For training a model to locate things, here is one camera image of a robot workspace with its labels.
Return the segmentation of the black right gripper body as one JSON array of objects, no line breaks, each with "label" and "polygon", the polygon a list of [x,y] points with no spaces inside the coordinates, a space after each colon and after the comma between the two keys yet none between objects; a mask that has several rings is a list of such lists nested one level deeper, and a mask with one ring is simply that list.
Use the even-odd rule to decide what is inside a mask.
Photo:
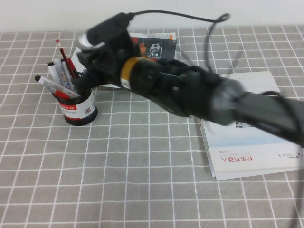
[{"label": "black right gripper body", "polygon": [[132,57],[122,66],[121,85],[179,117],[211,118],[219,75],[178,60]]}]

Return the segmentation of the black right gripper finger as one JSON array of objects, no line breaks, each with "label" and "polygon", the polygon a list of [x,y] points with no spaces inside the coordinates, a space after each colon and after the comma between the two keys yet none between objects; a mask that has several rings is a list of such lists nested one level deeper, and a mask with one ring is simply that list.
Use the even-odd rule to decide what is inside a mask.
[{"label": "black right gripper finger", "polygon": [[117,69],[117,52],[119,47],[99,47],[81,50],[76,56],[85,68]]},{"label": "black right gripper finger", "polygon": [[87,90],[95,87],[119,88],[111,81],[111,76],[95,68],[88,69],[80,78],[72,78],[76,90]]}]

